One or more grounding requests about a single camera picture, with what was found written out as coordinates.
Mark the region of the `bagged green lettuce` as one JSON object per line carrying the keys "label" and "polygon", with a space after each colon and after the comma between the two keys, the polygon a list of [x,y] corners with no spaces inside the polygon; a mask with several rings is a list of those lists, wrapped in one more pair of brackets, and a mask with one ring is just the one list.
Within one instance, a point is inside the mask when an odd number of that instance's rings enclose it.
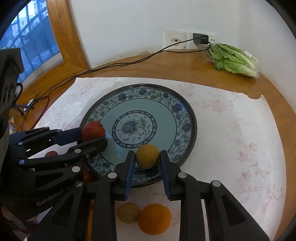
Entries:
{"label": "bagged green lettuce", "polygon": [[227,44],[214,44],[207,54],[217,70],[252,78],[259,77],[259,61],[247,51]]}

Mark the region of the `white wall socket plate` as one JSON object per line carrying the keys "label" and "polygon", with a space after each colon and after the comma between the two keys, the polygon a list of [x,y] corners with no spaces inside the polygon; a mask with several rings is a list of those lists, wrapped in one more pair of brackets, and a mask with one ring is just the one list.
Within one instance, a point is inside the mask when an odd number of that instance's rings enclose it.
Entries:
{"label": "white wall socket plate", "polygon": [[[208,41],[206,44],[201,44],[200,40],[193,40],[194,37],[199,35],[207,35]],[[182,32],[182,31],[165,31],[166,46],[172,45],[168,50],[171,51],[191,51],[191,50],[203,50],[210,44],[219,43],[220,37],[215,33],[203,33],[203,32]]]}

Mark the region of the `small grey wall stub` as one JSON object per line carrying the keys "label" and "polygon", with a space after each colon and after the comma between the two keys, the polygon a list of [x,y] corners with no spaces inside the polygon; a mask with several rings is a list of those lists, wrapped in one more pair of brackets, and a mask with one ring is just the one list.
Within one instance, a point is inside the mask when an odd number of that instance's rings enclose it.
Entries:
{"label": "small grey wall stub", "polygon": [[151,53],[149,51],[143,51],[140,53],[141,56],[147,56],[150,55]]}

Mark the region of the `power strip on floor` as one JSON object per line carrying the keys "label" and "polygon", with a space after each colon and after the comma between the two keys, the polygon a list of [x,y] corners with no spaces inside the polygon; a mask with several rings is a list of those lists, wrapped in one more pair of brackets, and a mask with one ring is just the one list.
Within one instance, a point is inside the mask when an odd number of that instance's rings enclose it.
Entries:
{"label": "power strip on floor", "polygon": [[26,108],[23,108],[23,112],[26,112],[28,109],[33,108],[33,105],[35,103],[34,99],[31,99],[27,104],[26,104]]}

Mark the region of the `blue floral ceramic plate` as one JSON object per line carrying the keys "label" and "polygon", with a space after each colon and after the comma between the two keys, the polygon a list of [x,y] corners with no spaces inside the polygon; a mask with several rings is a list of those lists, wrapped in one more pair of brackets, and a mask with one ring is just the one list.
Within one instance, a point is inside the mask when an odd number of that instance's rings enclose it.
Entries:
{"label": "blue floral ceramic plate", "polygon": [[145,144],[165,150],[171,162],[182,166],[197,137],[194,111],[176,91],[156,84],[133,84],[116,89],[95,102],[81,121],[100,121],[107,148],[86,161],[92,178],[113,172],[129,151]]}

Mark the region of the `brown longan fruit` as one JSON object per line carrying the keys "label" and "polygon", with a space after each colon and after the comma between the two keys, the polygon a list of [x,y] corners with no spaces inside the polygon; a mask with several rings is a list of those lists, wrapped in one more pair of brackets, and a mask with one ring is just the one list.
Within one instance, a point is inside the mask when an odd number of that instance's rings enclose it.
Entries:
{"label": "brown longan fruit", "polygon": [[159,159],[159,150],[151,144],[141,145],[135,153],[135,159],[141,169],[150,169]]}
{"label": "brown longan fruit", "polygon": [[137,204],[128,202],[118,208],[117,216],[122,222],[131,224],[137,222],[140,212],[140,207]]}

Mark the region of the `wooden window frame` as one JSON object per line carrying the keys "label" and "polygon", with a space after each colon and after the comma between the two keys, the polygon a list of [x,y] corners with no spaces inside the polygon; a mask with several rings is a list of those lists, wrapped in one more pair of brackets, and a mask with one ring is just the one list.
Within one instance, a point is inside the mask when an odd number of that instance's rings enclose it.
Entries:
{"label": "wooden window frame", "polygon": [[1,1],[1,50],[13,48],[21,51],[24,88],[63,61],[89,69],[70,1]]}

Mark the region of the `red apple back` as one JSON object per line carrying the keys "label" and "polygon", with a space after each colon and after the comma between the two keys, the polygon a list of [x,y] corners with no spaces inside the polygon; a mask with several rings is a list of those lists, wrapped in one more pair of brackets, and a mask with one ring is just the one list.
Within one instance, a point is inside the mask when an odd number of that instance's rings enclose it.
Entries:
{"label": "red apple back", "polygon": [[106,131],[100,121],[94,120],[82,128],[81,135],[82,140],[86,142],[96,138],[105,138]]}

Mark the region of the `red apple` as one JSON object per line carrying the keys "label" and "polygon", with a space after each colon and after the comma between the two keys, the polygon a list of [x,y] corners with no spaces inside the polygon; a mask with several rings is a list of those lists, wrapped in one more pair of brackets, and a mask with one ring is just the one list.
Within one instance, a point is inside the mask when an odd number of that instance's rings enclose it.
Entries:
{"label": "red apple", "polygon": [[49,151],[45,154],[45,157],[51,157],[51,156],[58,156],[59,154],[56,151]]}
{"label": "red apple", "polygon": [[105,138],[106,131],[100,121],[94,120],[82,128],[81,135],[82,140],[86,142],[96,138]]}

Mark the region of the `orange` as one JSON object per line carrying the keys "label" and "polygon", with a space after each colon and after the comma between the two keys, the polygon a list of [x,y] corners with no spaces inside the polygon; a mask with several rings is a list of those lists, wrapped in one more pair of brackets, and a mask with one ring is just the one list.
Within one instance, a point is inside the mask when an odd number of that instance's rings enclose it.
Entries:
{"label": "orange", "polygon": [[139,215],[138,227],[148,235],[160,235],[171,224],[171,212],[163,205],[153,203],[146,206]]}

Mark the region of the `white floral table mat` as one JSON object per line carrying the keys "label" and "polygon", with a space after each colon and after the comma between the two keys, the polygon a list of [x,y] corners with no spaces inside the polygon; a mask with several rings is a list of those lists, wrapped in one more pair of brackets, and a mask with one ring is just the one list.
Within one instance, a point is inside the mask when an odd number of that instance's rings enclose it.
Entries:
{"label": "white floral table mat", "polygon": [[250,99],[237,91],[164,79],[78,78],[37,127],[75,128],[101,97],[137,83],[168,87],[189,102],[198,131],[193,151],[181,169],[197,180],[219,180],[273,240],[285,203],[285,156],[263,95]]}

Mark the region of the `black power adapter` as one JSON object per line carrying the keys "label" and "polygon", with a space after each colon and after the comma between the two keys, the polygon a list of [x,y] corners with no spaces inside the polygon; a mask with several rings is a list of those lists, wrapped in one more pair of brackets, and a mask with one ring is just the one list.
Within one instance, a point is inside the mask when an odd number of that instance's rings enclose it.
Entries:
{"label": "black power adapter", "polygon": [[208,45],[209,44],[209,36],[200,33],[193,33],[193,42],[194,44]]}

